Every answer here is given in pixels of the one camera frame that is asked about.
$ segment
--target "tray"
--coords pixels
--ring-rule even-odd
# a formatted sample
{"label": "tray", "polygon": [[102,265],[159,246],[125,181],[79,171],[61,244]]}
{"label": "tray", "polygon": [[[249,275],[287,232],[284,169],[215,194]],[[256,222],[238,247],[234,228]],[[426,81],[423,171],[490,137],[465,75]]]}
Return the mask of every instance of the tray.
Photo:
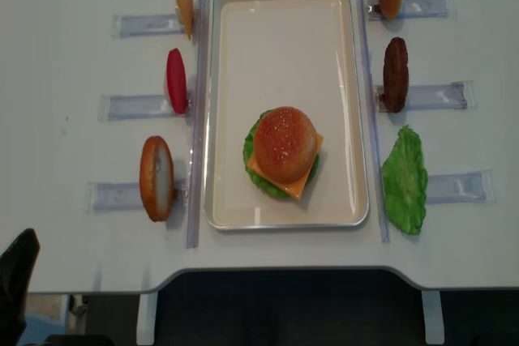
{"label": "tray", "polygon": [[[217,229],[355,226],[368,192],[350,0],[214,0],[204,210]],[[304,111],[324,136],[300,202],[251,182],[244,139],[260,114]]]}

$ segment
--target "lettuce leaf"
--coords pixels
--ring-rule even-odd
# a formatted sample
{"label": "lettuce leaf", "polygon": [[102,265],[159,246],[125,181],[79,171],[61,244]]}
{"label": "lettuce leaf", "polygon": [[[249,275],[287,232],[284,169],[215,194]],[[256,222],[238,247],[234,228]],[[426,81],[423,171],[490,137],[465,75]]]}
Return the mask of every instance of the lettuce leaf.
{"label": "lettuce leaf", "polygon": [[[260,123],[260,120],[262,117],[267,115],[269,111],[265,111],[259,116],[258,121],[253,125],[251,130],[249,131],[249,134],[245,138],[245,143],[243,144],[243,162],[245,163],[245,170],[247,173],[249,173],[249,176],[251,176],[252,182],[255,183],[255,185],[260,188],[263,192],[266,194],[270,194],[271,196],[275,196],[278,198],[289,198],[290,196],[284,192],[283,190],[280,190],[276,186],[274,186],[271,182],[265,180],[258,174],[256,174],[252,169],[249,169],[247,167],[247,162],[249,162],[249,159],[252,157],[252,152],[254,151],[254,144],[252,140],[254,139],[254,134],[256,132],[256,127],[258,127],[258,124]],[[307,183],[305,184],[305,187],[308,185],[308,183],[311,181],[312,178],[314,178],[315,174],[317,173],[317,167],[319,166],[319,154],[315,157],[314,164],[311,166],[310,174],[308,175]]]}
{"label": "lettuce leaf", "polygon": [[398,139],[382,166],[386,215],[409,235],[419,235],[425,219],[427,171],[423,165],[422,141],[409,126],[398,131]]}

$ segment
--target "table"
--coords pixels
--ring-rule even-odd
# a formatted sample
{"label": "table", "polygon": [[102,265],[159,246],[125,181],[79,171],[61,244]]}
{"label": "table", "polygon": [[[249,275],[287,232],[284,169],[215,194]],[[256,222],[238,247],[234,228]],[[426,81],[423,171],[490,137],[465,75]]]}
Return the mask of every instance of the table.
{"label": "table", "polygon": [[[497,202],[430,206],[419,238],[390,227],[391,241],[383,244],[367,158],[371,211],[359,228],[220,233],[202,216],[199,247],[186,250],[186,215],[167,224],[151,223],[143,211],[95,215],[85,211],[84,198],[87,182],[136,182],[149,135],[166,139],[177,171],[187,174],[184,123],[97,120],[101,94],[160,93],[173,47],[182,51],[187,73],[195,73],[195,50],[183,36],[109,35],[112,15],[169,13],[174,0],[0,0],[0,250],[22,229],[36,230],[41,253],[31,293],[146,293],[185,271],[317,267],[386,268],[424,289],[519,287],[519,6],[456,4],[456,19],[404,23],[399,32],[370,26],[372,69],[400,34],[413,37],[411,82],[474,81],[475,111],[409,120],[424,140],[430,173],[492,168]],[[369,155],[360,71],[358,77]],[[381,72],[374,72],[377,81]]]}

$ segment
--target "table leg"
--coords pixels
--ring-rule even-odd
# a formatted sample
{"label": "table leg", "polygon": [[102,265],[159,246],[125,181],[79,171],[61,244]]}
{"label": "table leg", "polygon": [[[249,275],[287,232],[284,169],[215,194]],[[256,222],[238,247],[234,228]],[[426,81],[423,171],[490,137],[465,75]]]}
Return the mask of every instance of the table leg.
{"label": "table leg", "polygon": [[140,295],[137,317],[137,344],[149,346],[155,343],[155,316],[159,292]]}
{"label": "table leg", "polygon": [[427,344],[444,344],[444,316],[441,311],[440,291],[422,291],[423,321]]}

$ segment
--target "tomato slice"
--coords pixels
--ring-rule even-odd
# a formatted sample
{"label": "tomato slice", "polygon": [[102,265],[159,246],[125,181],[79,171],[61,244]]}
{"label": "tomato slice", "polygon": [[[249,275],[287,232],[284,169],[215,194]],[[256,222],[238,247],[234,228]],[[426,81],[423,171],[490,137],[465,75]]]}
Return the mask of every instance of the tomato slice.
{"label": "tomato slice", "polygon": [[180,50],[173,49],[169,52],[165,73],[171,105],[174,112],[181,115],[187,108],[187,83],[186,69]]}

